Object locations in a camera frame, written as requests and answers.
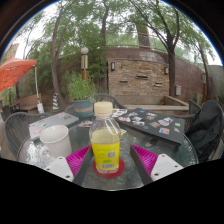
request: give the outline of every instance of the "metal chair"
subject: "metal chair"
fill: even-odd
[[[65,108],[65,113],[73,115],[75,113],[75,106],[74,104],[69,105]]]
[[[184,134],[188,131],[191,124],[194,122],[194,120],[197,117],[197,114],[191,114],[191,115],[175,115],[175,114],[167,114],[168,117],[175,117],[175,118],[181,118],[185,120],[184,124]]]
[[[11,114],[5,121],[5,137],[8,147],[16,157],[20,145],[30,135],[29,124],[49,117],[49,113],[28,114],[18,112]]]
[[[4,106],[2,107],[2,120],[5,121],[10,115],[11,115],[11,110],[9,106]]]
[[[201,110],[201,107],[193,100],[189,100],[189,114],[195,114]]]
[[[127,107],[121,104],[114,96],[106,93],[96,93],[94,99],[96,102],[109,101],[113,104],[113,108],[127,109]]]
[[[221,159],[223,157],[224,157],[224,136],[222,135],[215,147],[215,150],[210,154],[207,161]]]

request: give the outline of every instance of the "tree trunk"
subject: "tree trunk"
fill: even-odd
[[[199,45],[200,47],[200,51],[201,51],[201,57],[202,57],[202,61],[203,61],[203,65],[204,65],[204,68],[205,68],[205,75],[206,75],[206,86],[207,86],[207,97],[210,97],[211,94],[210,94],[210,91],[209,91],[209,76],[208,76],[208,69],[207,69],[207,65],[206,65],[206,62],[205,62],[205,57],[204,57],[204,51],[203,49],[201,48],[201,46]]]
[[[59,88],[59,85],[58,85],[57,61],[58,61],[58,56],[59,56],[60,47],[61,47],[61,44],[62,44],[63,37],[60,40],[57,52],[56,52],[56,39],[57,39],[59,22],[60,22],[61,17],[62,17],[64,12],[65,12],[65,10],[63,11],[61,9],[61,11],[59,13],[59,16],[56,20],[55,27],[54,27],[54,32],[53,32],[53,36],[52,36],[52,43],[51,43],[51,72],[52,72],[52,78],[53,78],[54,92],[58,94],[59,105],[60,105],[62,110],[64,110],[67,105],[66,105],[66,103],[65,103],[65,101],[64,101],[64,99],[61,95],[60,88]]]
[[[106,46],[106,22],[107,22],[107,17],[109,14],[109,6],[106,5],[105,1],[103,2],[103,4],[104,4],[106,11],[104,13],[103,20],[102,20],[101,36],[103,38],[103,45]],[[104,77],[100,78],[100,86],[101,86],[101,89],[103,90],[103,92],[107,93],[107,91],[108,91],[107,69],[104,69],[103,73],[104,73]]]
[[[51,60],[51,71],[54,85],[54,92],[58,94],[59,105],[62,110],[65,110],[66,103],[61,95],[60,88],[58,85],[58,76],[57,76],[57,63],[54,60]]]
[[[19,95],[19,82],[16,83],[16,99],[18,100],[20,98]]]
[[[175,97],[175,52],[168,54],[169,58],[169,81],[170,81],[170,89],[169,96]]]

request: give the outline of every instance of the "orange umbrella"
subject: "orange umbrella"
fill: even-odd
[[[0,91],[14,86],[30,69],[34,68],[37,60],[9,57],[0,66]]]

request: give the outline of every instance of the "yellow liquid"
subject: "yellow liquid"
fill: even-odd
[[[120,137],[115,130],[100,129],[91,139],[96,168],[100,173],[114,173],[119,167]]]

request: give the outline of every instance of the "brick wall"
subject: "brick wall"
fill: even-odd
[[[112,48],[107,56],[109,92],[123,104],[160,104],[162,96],[169,94],[168,55],[150,49]],[[115,71],[111,71],[115,62]],[[176,85],[181,86],[179,100],[188,102],[195,93],[203,94],[203,71],[186,60],[176,57]],[[148,80],[136,80],[136,76],[148,76]],[[162,81],[161,87],[155,87]]]
[[[109,59],[109,65],[112,61],[115,62],[116,69],[108,70],[109,93],[115,95],[123,104],[160,104],[164,95],[168,95],[169,77],[164,75],[163,64]],[[148,79],[136,79],[136,76]],[[156,82],[161,83],[161,87],[156,87]]]

